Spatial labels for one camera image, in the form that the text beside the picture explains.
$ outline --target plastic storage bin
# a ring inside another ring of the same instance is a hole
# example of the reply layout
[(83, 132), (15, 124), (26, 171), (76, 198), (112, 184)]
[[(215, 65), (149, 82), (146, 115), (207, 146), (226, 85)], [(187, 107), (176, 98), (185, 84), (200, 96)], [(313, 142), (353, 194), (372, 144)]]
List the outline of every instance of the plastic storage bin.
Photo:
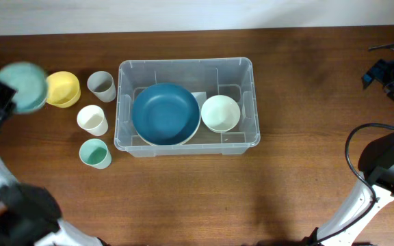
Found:
[[(131, 110), (137, 95), (157, 83), (176, 83), (207, 98), (225, 95), (241, 109), (238, 125), (227, 133), (214, 133), (200, 123), (197, 133), (178, 146), (150, 146), (137, 134)], [(115, 146), (134, 157), (169, 154), (243, 154), (259, 143), (257, 100), (252, 62), (245, 57), (124, 61), (120, 65), (116, 107)]]

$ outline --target blue plate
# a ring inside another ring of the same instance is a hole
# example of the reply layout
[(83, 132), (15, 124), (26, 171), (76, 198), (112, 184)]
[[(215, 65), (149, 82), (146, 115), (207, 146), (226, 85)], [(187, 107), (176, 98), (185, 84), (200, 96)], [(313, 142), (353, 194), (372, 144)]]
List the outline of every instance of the blue plate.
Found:
[(185, 88), (161, 83), (137, 96), (131, 118), (137, 133), (149, 144), (183, 144), (200, 124), (200, 108)]

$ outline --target yellow cup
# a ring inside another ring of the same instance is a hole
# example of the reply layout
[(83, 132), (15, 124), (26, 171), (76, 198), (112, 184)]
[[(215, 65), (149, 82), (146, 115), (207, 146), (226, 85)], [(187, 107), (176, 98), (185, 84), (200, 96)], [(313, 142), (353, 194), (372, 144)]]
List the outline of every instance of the yellow cup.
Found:
[(49, 97), (47, 103), (59, 108), (74, 105), (80, 99), (80, 82), (70, 72), (55, 72), (47, 77)]

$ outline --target white backdrop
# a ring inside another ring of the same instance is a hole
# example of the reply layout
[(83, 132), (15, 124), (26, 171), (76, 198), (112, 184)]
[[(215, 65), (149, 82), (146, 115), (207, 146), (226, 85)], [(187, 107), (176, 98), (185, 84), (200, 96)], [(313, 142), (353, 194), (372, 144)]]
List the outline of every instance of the white backdrop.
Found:
[(0, 35), (394, 25), (394, 0), (0, 0)]

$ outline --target brown wooden surface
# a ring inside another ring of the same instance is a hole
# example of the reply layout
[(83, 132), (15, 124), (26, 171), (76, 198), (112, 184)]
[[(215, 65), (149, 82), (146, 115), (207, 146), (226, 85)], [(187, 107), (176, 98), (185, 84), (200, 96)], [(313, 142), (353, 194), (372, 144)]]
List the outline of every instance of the brown wooden surface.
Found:
[[(343, 148), (359, 124), (394, 124), (394, 103), (379, 83), (363, 91), (361, 76), (390, 51), (392, 27), (335, 27), (159, 33), (0, 37), (0, 67), (26, 60), (81, 82), (71, 108), (46, 105), (18, 115), (0, 131), (0, 155), (22, 182), (46, 187), (67, 220), (112, 245), (240, 245), (263, 239), (300, 240), (327, 221), (356, 181)], [(261, 143), (241, 156), (161, 156), (136, 159), (113, 145), (115, 102), (86, 87), (97, 70), (118, 82), (129, 59), (239, 57), (252, 60)], [(76, 114), (104, 108), (113, 163), (81, 163), (92, 136)], [(357, 162), (365, 144), (386, 131), (365, 130), (352, 144)], [(394, 245), (394, 202), (357, 241)]]

